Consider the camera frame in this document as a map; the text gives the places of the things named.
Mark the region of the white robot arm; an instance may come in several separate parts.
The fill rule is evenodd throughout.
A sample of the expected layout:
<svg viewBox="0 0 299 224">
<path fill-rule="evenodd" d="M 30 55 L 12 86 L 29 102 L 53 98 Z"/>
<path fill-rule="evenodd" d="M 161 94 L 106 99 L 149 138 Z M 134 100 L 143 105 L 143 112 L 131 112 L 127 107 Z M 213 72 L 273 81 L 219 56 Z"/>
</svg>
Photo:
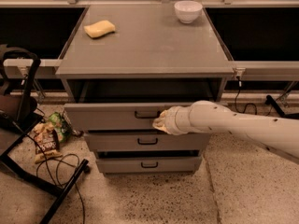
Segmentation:
<svg viewBox="0 0 299 224">
<path fill-rule="evenodd" d="M 241 114 L 209 101 L 172 106 L 152 126 L 172 135 L 228 133 L 299 163 L 299 120 Z"/>
</svg>

